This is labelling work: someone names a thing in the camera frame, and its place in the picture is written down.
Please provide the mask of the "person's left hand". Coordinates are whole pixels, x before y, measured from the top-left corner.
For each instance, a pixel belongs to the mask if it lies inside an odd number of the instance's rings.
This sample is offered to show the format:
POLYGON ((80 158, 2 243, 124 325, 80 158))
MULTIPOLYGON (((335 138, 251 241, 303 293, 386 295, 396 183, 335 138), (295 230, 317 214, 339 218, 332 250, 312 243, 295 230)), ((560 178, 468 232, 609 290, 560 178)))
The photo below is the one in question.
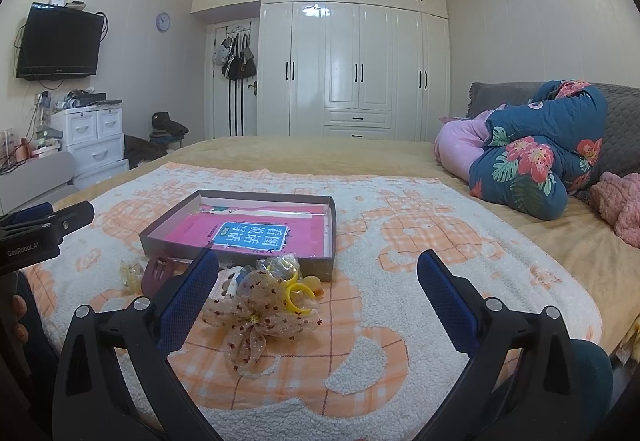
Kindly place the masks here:
POLYGON ((12 297, 12 309, 16 320, 12 329, 13 336, 19 343, 24 345, 24 343, 28 342, 27 328, 21 323, 21 320, 25 317, 28 310, 25 300, 21 296, 14 295, 12 297))

